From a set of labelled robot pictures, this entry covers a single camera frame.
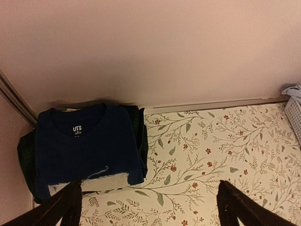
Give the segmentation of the navy blue t-shirt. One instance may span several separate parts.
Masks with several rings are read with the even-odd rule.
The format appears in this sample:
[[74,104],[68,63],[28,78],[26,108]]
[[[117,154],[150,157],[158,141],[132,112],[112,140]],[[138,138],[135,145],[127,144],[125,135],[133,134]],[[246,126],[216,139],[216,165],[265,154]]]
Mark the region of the navy blue t-shirt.
[[38,116],[35,187],[47,199],[65,184],[82,180],[84,191],[133,186],[144,181],[132,122],[122,106],[99,104]]

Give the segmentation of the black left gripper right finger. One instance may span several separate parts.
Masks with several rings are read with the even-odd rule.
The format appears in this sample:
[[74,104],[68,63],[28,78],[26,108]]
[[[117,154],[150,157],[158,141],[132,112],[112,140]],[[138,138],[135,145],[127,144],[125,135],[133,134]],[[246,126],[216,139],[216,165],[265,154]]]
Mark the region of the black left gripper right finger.
[[290,221],[257,204],[228,181],[221,180],[217,194],[221,226],[293,226]]

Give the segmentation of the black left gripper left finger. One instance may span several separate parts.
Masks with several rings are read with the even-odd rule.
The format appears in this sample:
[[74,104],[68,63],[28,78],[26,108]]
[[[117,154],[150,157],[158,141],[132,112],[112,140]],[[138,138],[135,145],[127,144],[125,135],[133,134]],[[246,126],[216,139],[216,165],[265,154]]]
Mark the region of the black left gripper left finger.
[[78,226],[81,217],[81,182],[74,181],[40,206],[5,223],[5,226]]

